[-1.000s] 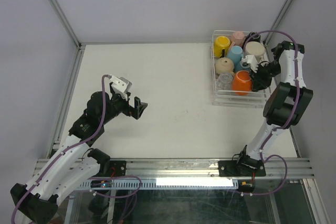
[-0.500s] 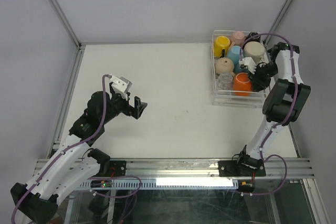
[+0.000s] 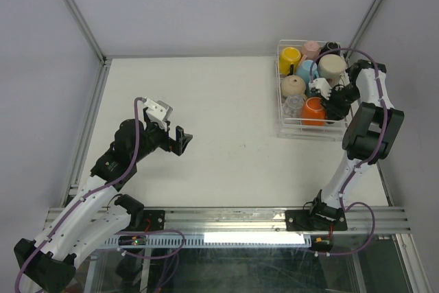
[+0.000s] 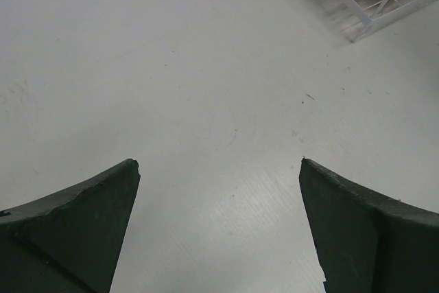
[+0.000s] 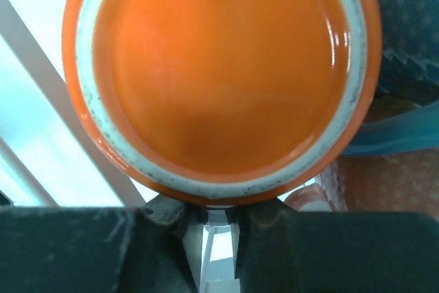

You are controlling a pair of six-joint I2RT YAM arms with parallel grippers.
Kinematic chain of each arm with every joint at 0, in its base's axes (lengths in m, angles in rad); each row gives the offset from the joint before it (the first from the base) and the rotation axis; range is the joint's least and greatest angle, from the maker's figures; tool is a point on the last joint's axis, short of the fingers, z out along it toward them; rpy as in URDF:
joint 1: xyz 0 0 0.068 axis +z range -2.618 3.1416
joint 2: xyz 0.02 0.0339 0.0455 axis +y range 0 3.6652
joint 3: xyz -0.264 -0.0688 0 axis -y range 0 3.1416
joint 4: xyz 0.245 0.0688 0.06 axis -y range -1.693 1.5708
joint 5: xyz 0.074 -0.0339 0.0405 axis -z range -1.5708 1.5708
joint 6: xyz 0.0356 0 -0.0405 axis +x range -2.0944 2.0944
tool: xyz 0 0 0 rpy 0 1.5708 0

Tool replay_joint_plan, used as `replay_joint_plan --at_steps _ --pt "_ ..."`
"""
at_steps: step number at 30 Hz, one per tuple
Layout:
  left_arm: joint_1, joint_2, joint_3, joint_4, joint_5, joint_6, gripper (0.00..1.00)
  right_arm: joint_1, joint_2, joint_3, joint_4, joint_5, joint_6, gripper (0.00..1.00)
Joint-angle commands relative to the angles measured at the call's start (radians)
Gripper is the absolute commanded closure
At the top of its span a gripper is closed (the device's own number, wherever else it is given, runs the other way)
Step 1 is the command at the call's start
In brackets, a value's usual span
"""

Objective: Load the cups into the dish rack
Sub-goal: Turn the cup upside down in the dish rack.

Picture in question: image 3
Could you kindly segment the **yellow mug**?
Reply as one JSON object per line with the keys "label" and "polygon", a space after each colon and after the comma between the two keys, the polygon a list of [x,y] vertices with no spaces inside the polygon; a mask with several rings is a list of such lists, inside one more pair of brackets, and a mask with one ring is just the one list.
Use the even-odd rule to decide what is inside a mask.
{"label": "yellow mug", "polygon": [[278,69],[282,75],[294,74],[302,58],[301,52],[295,47],[284,48],[278,58]]}

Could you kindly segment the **orange mug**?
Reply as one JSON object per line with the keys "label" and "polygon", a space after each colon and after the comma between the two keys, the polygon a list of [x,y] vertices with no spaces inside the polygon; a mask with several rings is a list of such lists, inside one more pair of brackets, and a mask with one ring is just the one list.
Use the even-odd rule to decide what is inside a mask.
{"label": "orange mug", "polygon": [[302,108],[301,122],[307,126],[324,126],[326,111],[319,97],[310,97]]}

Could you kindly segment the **clear plastic cup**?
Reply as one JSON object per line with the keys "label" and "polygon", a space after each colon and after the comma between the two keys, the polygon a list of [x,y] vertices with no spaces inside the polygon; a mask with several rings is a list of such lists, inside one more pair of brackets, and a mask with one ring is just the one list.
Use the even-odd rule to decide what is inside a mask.
{"label": "clear plastic cup", "polygon": [[305,100],[306,99],[299,94],[289,95],[282,105],[283,114],[288,118],[300,118]]}

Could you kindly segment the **pink mug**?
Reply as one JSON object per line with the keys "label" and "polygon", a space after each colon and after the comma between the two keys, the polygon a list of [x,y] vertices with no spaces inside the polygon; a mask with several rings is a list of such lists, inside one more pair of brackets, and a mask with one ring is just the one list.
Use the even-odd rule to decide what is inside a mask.
{"label": "pink mug", "polygon": [[315,61],[320,54],[320,44],[314,40],[305,41],[300,48],[300,53],[302,55],[300,63],[303,63],[305,60]]}

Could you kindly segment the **green inside mug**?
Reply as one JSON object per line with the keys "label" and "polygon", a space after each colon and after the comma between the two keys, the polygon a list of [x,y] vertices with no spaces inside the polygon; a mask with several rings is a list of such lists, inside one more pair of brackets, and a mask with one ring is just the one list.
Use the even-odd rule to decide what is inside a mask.
{"label": "green inside mug", "polygon": [[343,57],[336,54],[328,54],[319,60],[318,74],[327,80],[330,86],[339,83],[346,70],[346,61]]}

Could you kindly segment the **beige mug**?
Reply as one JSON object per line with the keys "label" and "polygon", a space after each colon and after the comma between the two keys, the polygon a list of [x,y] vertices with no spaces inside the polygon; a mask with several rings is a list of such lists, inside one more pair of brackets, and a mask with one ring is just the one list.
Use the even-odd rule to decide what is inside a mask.
{"label": "beige mug", "polygon": [[304,95],[306,91],[305,81],[298,75],[289,75],[281,82],[281,95],[288,97],[290,95]]}

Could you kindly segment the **white light-blue mug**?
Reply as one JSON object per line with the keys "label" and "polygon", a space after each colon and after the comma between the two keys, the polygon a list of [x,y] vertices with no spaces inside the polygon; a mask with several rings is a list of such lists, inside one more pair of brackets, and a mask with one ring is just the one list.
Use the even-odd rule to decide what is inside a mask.
{"label": "white light-blue mug", "polygon": [[304,60],[297,68],[296,75],[301,77],[303,81],[308,84],[310,78],[319,78],[318,66],[312,60]]}

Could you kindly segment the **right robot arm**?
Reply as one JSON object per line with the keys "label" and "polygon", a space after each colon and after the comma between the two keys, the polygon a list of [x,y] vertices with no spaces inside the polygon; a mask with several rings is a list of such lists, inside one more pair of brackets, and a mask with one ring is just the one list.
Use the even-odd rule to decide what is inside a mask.
{"label": "right robot arm", "polygon": [[330,120],[344,118],[353,102],[359,107],[344,133],[339,167],[306,212],[305,224],[312,231],[346,230],[348,194],[369,167],[389,155],[405,118],[388,97],[385,65],[358,60],[347,74],[348,85],[334,86],[320,98]]}

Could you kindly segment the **black mug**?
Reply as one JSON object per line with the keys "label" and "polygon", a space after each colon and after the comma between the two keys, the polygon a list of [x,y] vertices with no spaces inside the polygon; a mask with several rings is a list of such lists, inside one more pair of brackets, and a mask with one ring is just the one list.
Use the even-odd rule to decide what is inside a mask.
{"label": "black mug", "polygon": [[320,55],[322,55],[322,54],[324,54],[324,55],[335,54],[335,55],[339,56],[341,53],[340,47],[341,47],[341,45],[337,42],[327,42],[324,44],[324,46],[320,50]]}

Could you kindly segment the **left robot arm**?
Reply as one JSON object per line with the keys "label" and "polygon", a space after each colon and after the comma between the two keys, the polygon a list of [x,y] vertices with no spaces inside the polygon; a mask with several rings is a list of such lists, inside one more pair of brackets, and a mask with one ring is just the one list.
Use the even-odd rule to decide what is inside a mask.
{"label": "left robot arm", "polygon": [[144,206],[121,188],[136,174],[137,163],[157,149],[180,156],[192,139],[176,127],[169,137],[172,108],[146,101],[143,121],[123,121],[114,140],[91,169],[86,183],[61,214],[34,239],[22,238],[14,247],[19,265],[15,291],[23,276],[37,292],[62,292],[85,259],[109,237],[143,224]]}

